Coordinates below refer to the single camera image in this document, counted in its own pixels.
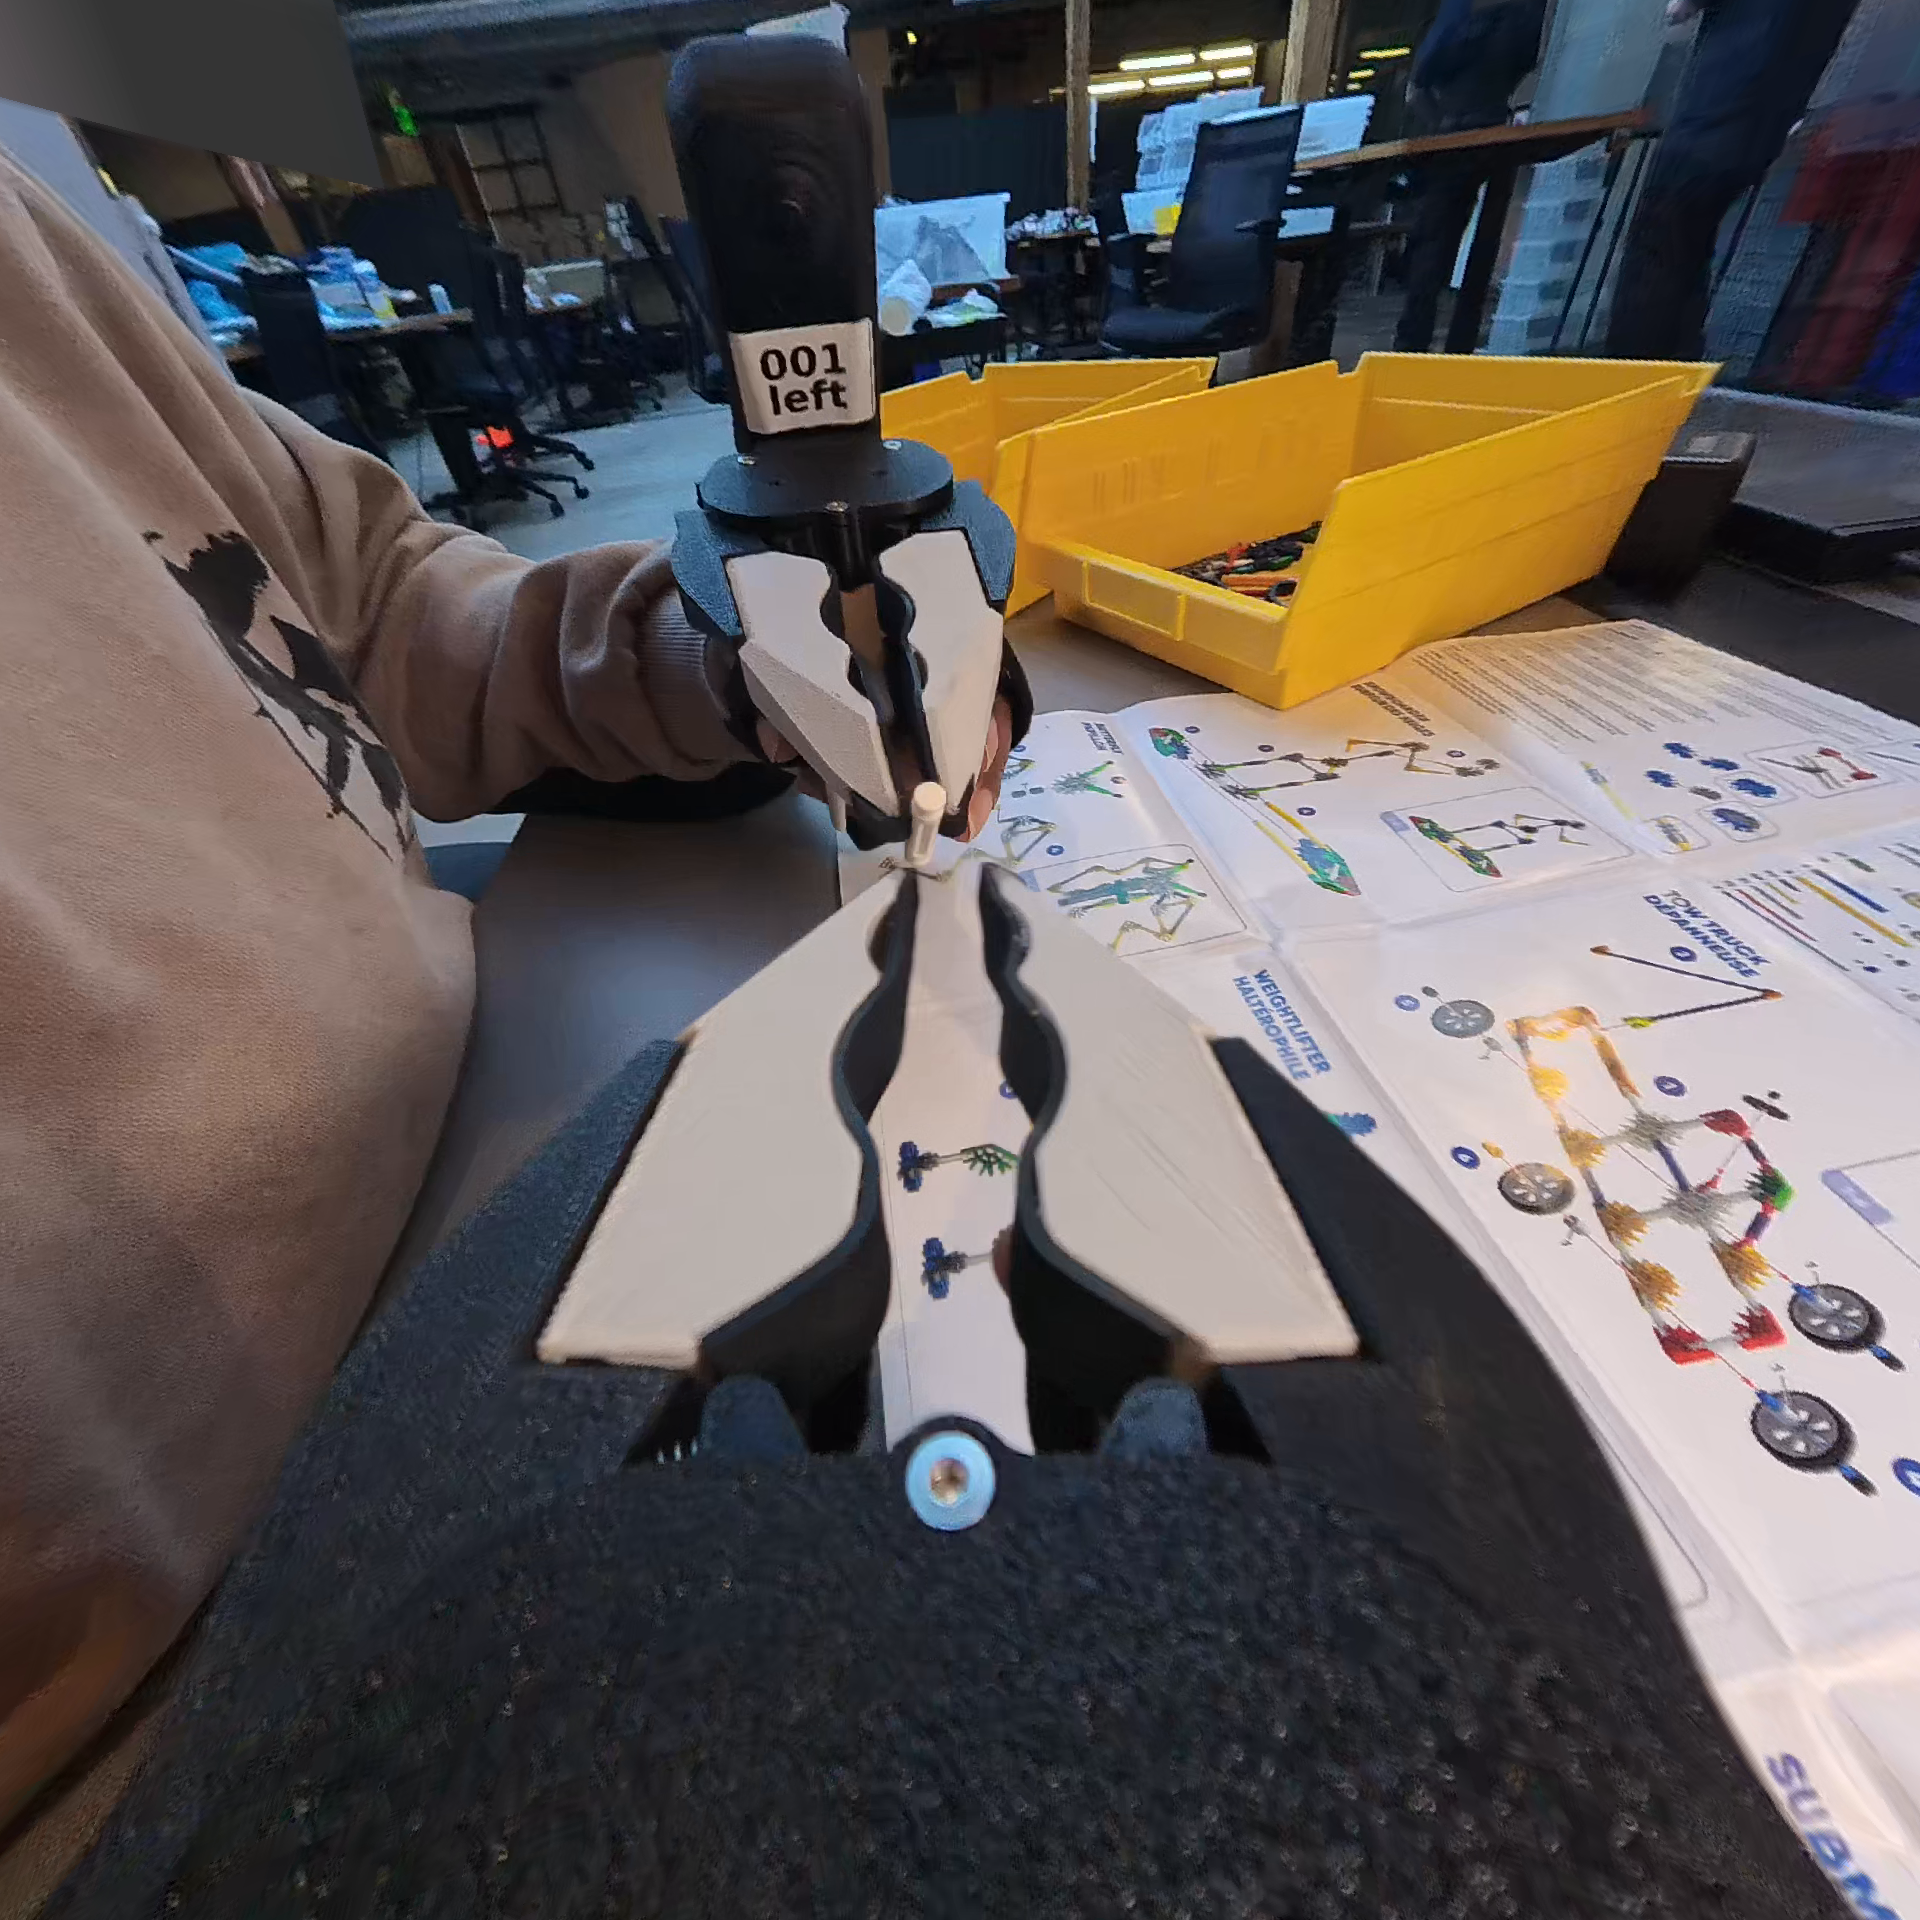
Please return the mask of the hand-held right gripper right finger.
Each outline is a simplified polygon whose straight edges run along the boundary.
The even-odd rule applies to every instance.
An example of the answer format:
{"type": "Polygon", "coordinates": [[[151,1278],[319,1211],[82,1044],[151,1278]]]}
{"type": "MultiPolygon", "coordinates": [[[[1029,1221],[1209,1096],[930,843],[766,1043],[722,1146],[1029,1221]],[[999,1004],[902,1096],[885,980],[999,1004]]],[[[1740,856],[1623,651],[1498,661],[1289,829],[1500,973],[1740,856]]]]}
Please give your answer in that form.
{"type": "Polygon", "coordinates": [[[1150,1381],[1349,1360],[1359,1334],[1253,1105],[1287,1085],[1023,888],[975,888],[999,1068],[1029,1117],[1005,1297],[1036,1451],[1150,1381]]]}

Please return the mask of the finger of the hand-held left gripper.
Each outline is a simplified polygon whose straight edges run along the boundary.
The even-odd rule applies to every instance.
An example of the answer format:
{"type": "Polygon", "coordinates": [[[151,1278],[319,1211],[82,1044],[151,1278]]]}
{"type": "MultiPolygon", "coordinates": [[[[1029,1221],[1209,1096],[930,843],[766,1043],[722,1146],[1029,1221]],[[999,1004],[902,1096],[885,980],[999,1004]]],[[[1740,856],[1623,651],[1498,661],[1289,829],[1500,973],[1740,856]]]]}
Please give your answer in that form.
{"type": "Polygon", "coordinates": [[[963,813],[988,758],[1002,681],[1002,612],[964,532],[917,532],[877,561],[876,608],[891,741],[902,768],[963,813]]]}
{"type": "Polygon", "coordinates": [[[727,586],[741,627],[738,666],[751,704],[819,777],[883,824],[900,818],[897,770],[871,697],[850,678],[852,651],[825,619],[836,586],[799,555],[737,555],[727,586]]]}

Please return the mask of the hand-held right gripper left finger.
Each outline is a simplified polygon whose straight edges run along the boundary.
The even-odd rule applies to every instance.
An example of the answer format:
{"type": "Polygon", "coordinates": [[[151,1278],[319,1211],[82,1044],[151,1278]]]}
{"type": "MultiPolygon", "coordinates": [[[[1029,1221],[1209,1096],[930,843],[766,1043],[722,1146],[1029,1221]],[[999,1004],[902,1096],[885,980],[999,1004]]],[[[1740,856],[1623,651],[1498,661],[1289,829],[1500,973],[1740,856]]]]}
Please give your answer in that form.
{"type": "Polygon", "coordinates": [[[679,1036],[539,1362],[758,1379],[814,1453],[858,1450],[894,1290],[874,1116],[918,918],[918,875],[874,884],[679,1036]]]}

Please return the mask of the pile of colourful toy rods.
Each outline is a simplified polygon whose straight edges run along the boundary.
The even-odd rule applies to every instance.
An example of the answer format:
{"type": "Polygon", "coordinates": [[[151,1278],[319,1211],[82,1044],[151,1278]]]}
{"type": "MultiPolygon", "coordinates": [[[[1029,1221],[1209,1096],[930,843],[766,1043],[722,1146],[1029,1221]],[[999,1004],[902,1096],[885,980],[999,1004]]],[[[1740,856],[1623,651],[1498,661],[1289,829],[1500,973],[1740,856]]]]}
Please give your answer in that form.
{"type": "Polygon", "coordinates": [[[1299,590],[1303,565],[1319,534],[1321,523],[1313,521],[1283,534],[1234,542],[1172,572],[1189,584],[1218,587],[1239,600],[1284,606],[1299,590]]]}

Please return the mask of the white instruction sheet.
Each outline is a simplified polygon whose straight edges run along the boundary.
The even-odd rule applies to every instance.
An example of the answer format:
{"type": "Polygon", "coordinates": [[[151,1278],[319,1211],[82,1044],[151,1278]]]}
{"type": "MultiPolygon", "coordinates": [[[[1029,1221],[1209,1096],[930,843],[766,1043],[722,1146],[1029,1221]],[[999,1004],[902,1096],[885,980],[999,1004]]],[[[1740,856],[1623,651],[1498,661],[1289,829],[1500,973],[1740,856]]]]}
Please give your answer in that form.
{"type": "Polygon", "coordinates": [[[918,875],[879,1466],[699,1913],[1915,1915],[1915,729],[1638,627],[1044,713],[918,875]],[[1034,1448],[975,888],[1284,1085],[1349,1360],[1034,1448]]]}

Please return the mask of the yellow plastic bin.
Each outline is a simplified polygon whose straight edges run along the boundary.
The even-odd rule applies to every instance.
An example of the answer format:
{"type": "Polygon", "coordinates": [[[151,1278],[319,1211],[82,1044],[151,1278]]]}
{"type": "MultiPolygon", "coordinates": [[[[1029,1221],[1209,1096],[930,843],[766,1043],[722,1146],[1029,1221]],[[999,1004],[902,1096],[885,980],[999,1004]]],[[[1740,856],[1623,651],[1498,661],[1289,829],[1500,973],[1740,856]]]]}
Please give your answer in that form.
{"type": "Polygon", "coordinates": [[[1289,708],[1601,573],[1714,364],[1369,352],[1211,388],[1041,552],[1061,617],[1289,708]],[[1284,606],[1172,570],[1319,521],[1284,606]]]}
{"type": "Polygon", "coordinates": [[[890,442],[941,452],[951,497],[908,523],[915,534],[964,534],[983,590],[1012,617],[1050,593],[1041,552],[1117,498],[1138,437],[1159,440],[1169,408],[1214,381],[1215,358],[990,364],[885,393],[890,442]]]}

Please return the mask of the person's left forearm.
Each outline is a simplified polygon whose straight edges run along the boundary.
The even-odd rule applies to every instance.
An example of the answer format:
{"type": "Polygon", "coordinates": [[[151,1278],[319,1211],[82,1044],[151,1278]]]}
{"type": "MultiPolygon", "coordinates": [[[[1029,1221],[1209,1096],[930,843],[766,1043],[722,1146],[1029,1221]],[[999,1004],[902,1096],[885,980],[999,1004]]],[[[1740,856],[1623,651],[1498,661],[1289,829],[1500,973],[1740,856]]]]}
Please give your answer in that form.
{"type": "Polygon", "coordinates": [[[271,400],[253,409],[279,444],[270,494],[306,610],[425,816],[548,776],[709,782],[757,757],[668,544],[524,561],[429,518],[372,454],[271,400]]]}

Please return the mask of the person's left hand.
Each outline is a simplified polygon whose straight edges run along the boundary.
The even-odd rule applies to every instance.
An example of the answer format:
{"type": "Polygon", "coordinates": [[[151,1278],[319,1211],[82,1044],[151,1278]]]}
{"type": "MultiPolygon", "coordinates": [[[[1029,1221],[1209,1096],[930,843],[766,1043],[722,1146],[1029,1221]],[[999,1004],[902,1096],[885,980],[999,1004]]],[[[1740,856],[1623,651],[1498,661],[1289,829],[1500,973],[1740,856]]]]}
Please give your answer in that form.
{"type": "Polygon", "coordinates": [[[967,792],[967,808],[958,840],[972,843],[986,829],[996,810],[1005,761],[1015,746],[1015,716],[1005,697],[996,697],[991,725],[975,777],[967,792]]]}

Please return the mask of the black office chair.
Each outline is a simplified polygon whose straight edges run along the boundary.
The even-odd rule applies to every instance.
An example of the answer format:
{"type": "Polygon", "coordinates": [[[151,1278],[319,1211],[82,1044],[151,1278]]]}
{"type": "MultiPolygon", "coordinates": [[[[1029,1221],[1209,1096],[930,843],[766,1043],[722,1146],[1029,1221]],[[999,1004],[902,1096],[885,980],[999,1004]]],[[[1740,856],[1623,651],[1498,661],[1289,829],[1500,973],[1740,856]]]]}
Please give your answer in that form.
{"type": "Polygon", "coordinates": [[[1276,257],[1305,107],[1261,107],[1201,126],[1159,297],[1146,292],[1146,241],[1123,203],[1094,212],[1105,269],[1098,341],[1116,357],[1198,357],[1258,347],[1273,317],[1276,257]]]}
{"type": "Polygon", "coordinates": [[[558,454],[591,469],[586,452],[533,428],[531,411],[548,397],[537,358],[524,273],[507,250],[473,224],[455,224],[458,284],[466,324],[445,328],[422,341],[422,424],[449,476],[449,486],[427,497],[429,513],[479,530],[484,509],[541,500],[551,518],[565,517],[555,486],[587,500],[590,490],[573,470],[541,469],[539,454],[558,454]]]}

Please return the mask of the dark box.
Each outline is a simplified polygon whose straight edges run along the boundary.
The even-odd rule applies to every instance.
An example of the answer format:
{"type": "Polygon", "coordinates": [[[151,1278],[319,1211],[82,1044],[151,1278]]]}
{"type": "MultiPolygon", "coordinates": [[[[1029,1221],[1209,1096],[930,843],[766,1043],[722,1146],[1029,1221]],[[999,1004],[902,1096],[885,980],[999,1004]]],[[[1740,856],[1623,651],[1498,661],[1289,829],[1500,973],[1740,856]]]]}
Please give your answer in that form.
{"type": "Polygon", "coordinates": [[[1650,600],[1671,600],[1707,562],[1717,530],[1747,480],[1757,437],[1682,429],[1645,482],[1603,577],[1650,600]]]}

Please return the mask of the red hanging cloth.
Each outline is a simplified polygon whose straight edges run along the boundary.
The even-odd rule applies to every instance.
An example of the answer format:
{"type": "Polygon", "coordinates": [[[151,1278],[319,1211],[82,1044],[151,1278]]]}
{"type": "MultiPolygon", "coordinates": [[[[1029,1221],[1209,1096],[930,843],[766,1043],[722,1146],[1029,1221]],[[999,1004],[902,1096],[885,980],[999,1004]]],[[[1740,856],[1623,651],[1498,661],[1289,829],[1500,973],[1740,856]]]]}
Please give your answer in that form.
{"type": "Polygon", "coordinates": [[[1815,126],[1787,212],[1815,246],[1796,296],[1782,384],[1849,393],[1895,322],[1917,253],[1915,88],[1831,107],[1815,126]]]}

